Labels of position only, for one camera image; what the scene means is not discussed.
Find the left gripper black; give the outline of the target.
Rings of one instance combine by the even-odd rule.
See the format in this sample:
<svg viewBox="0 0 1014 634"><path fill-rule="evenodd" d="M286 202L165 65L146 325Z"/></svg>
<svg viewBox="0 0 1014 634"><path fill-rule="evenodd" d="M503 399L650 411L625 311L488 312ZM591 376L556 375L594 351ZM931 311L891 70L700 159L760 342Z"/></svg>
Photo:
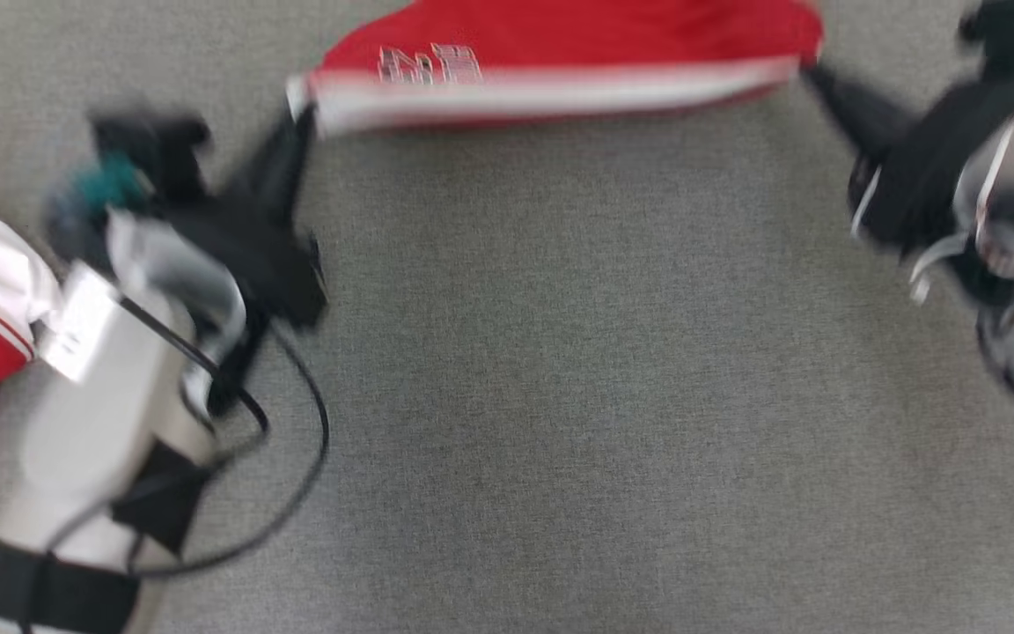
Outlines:
<svg viewBox="0 0 1014 634"><path fill-rule="evenodd" d="M237 168L246 202L210 198L170 205L180 265L168 282L195 329L195 348L213 368L190 361L180 393L197 417L220 417L240 402L257 353L274 320L309 328L325 309L315 253L292 229L315 105L278 114Z"/></svg>

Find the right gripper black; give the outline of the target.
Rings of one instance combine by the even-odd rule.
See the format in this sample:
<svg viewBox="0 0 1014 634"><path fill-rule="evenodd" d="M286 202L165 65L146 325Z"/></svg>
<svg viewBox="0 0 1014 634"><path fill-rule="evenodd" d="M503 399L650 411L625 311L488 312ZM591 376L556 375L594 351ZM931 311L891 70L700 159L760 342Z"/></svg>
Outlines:
<svg viewBox="0 0 1014 634"><path fill-rule="evenodd" d="M857 155L881 162L856 212L857 233L903 254L953 233L955 186L1014 115L1014 80L957 83L912 128L912 109L860 77L829 65L804 67L801 76Z"/></svg>

